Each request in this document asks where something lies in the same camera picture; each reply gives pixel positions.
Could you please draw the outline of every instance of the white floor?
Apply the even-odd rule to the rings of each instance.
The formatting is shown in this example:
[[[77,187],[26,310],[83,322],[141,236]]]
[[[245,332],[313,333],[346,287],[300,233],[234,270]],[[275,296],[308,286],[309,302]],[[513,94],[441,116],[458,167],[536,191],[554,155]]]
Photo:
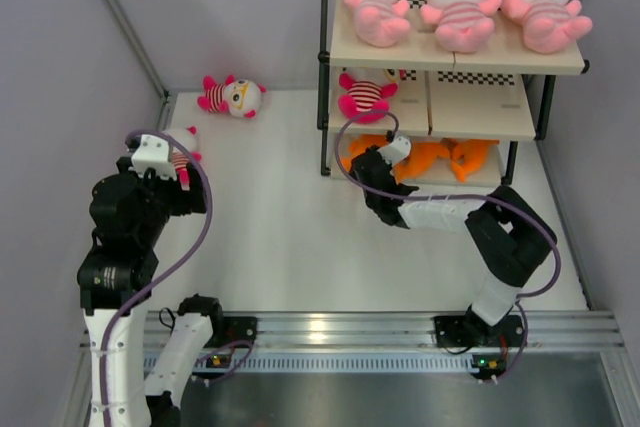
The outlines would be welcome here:
[[[151,308],[175,308],[194,293],[235,311],[451,311],[474,300],[488,271],[466,233],[387,227],[359,189],[320,176],[315,91],[271,92],[253,120],[205,114],[196,97],[179,95],[171,125],[199,130],[213,226],[194,258],[153,292]],[[532,143],[520,144],[514,188],[558,234],[564,264],[555,288],[524,307],[586,309]],[[491,189],[438,188],[454,190]],[[169,222],[158,273],[187,250],[202,218]],[[552,270],[547,259],[525,290]]]

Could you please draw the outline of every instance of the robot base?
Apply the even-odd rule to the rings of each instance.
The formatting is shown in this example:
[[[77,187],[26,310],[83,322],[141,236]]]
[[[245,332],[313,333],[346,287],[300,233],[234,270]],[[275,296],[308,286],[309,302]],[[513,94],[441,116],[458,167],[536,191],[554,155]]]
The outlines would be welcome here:
[[[217,349],[234,340],[246,340],[253,344],[258,334],[257,317],[224,316],[222,326],[217,330],[205,348]]]
[[[436,344],[440,348],[501,347],[501,337],[508,347],[522,345],[522,319],[507,315],[493,327],[481,331],[469,323],[468,315],[440,315],[435,317]]]

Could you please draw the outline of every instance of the pink plush doll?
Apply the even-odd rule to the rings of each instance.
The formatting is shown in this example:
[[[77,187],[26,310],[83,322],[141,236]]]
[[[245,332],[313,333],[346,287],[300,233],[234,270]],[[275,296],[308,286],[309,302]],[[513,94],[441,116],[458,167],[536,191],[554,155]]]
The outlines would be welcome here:
[[[185,146],[187,150],[193,154],[196,160],[200,162],[202,155],[198,152],[198,138],[196,137],[196,131],[196,128],[191,126],[186,129],[175,127],[164,130],[163,132]],[[171,163],[173,164],[174,169],[176,169],[176,175],[178,176],[182,190],[189,190],[189,172],[187,171],[187,164],[189,161],[187,160],[187,156],[178,149],[173,149],[171,153]]]
[[[198,105],[205,112],[231,114],[234,117],[252,119],[262,105],[262,94],[267,89],[250,80],[227,77],[224,84],[217,84],[213,77],[202,81],[204,95],[198,97]]]
[[[522,24],[525,45],[541,54],[559,52],[591,31],[581,9],[579,0],[502,0],[504,14]]]
[[[402,71],[395,69],[349,69],[340,75],[340,87],[347,91],[338,99],[340,111],[347,119],[363,112],[379,110],[387,112],[389,102],[398,91],[398,82]],[[375,112],[358,119],[358,124],[369,124],[384,117],[384,113]]]
[[[437,25],[436,38],[451,52],[471,53],[493,33],[494,14],[501,0],[427,0],[420,9],[426,24]]]
[[[406,0],[343,0],[353,10],[356,34],[376,47],[390,47],[407,36]]]

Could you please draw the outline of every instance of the orange stuffed toy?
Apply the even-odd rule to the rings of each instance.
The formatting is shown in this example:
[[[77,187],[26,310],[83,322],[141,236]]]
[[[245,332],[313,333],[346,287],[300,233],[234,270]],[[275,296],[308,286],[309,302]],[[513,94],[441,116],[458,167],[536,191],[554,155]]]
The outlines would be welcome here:
[[[411,146],[409,157],[394,168],[396,181],[402,182],[404,179],[420,177],[431,168],[438,157],[451,158],[451,153],[445,145],[438,142],[414,143]]]
[[[460,182],[467,181],[467,175],[478,172],[487,161],[489,147],[500,143],[499,140],[452,141],[456,145],[451,150],[451,170]]]
[[[384,147],[389,142],[384,135],[364,134],[353,140],[349,144],[349,156],[341,157],[340,161],[344,168],[349,172],[351,170],[351,161],[360,154],[364,154],[369,147]]]
[[[370,147],[384,147],[389,142],[384,135],[365,134],[359,136],[349,145],[349,156],[340,160],[344,168],[351,169],[351,161],[364,154]],[[396,182],[420,177],[431,168],[438,158],[449,159],[451,153],[443,144],[437,142],[416,142],[411,146],[411,154],[393,169]]]

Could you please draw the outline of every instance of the wooden shelf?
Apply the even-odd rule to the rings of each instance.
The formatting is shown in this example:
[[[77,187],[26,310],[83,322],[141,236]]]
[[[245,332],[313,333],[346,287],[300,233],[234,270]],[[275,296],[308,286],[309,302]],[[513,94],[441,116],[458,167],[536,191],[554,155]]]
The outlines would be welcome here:
[[[355,33],[352,14],[342,0],[336,0],[330,64],[339,67],[406,68],[457,72],[578,75],[584,68],[580,49],[574,43],[563,52],[538,54],[522,41],[522,28],[498,12],[493,16],[496,31],[489,43],[474,54],[453,54],[444,50],[433,32],[428,32],[419,15],[424,0],[410,0],[407,15],[412,30],[408,38],[387,48],[374,47]]]
[[[340,151],[342,155],[348,153],[349,144],[356,136],[345,135],[344,140],[340,145]],[[470,187],[497,187],[500,185],[502,179],[502,166],[500,160],[500,152],[498,146],[491,146],[489,150],[489,157],[486,164],[479,172],[472,174],[468,177],[467,182],[459,182],[449,167],[449,160],[438,159],[427,170],[424,175],[415,179],[406,179],[403,181],[407,185],[420,185],[420,184],[437,184],[437,185],[465,185]],[[335,157],[331,156],[331,178],[346,180]]]
[[[329,107],[329,132],[338,132],[347,121],[340,111],[338,98],[346,91],[338,85],[342,69],[335,69],[331,105]],[[408,80],[401,80],[398,92],[389,99],[390,111],[398,116],[400,128],[406,135],[429,135],[429,113],[427,108],[427,83],[424,72],[409,72]],[[349,133],[384,134],[393,129],[393,120],[385,117],[371,124],[351,124]]]
[[[511,74],[579,75],[584,60],[574,42],[562,52],[538,54],[522,40],[522,27],[507,19],[502,12],[493,16],[496,30],[485,45],[473,54],[455,54],[454,71],[496,72]]]
[[[534,139],[520,75],[440,71],[429,72],[428,79],[432,136]]]
[[[334,72],[329,132],[338,132],[347,121],[338,106],[338,98],[345,93],[337,85],[340,70]],[[535,137],[519,75],[443,71],[409,71],[408,75],[415,80],[401,81],[390,99],[390,111],[398,116],[406,135],[515,141]],[[349,133],[384,134],[392,128],[393,121],[387,117],[371,124],[351,124]]]
[[[380,67],[415,70],[452,70],[453,54],[443,49],[433,33],[424,33],[419,5],[407,14],[411,33],[393,47],[374,47],[360,40],[353,15],[342,0],[336,0],[331,35],[330,64],[337,67]]]

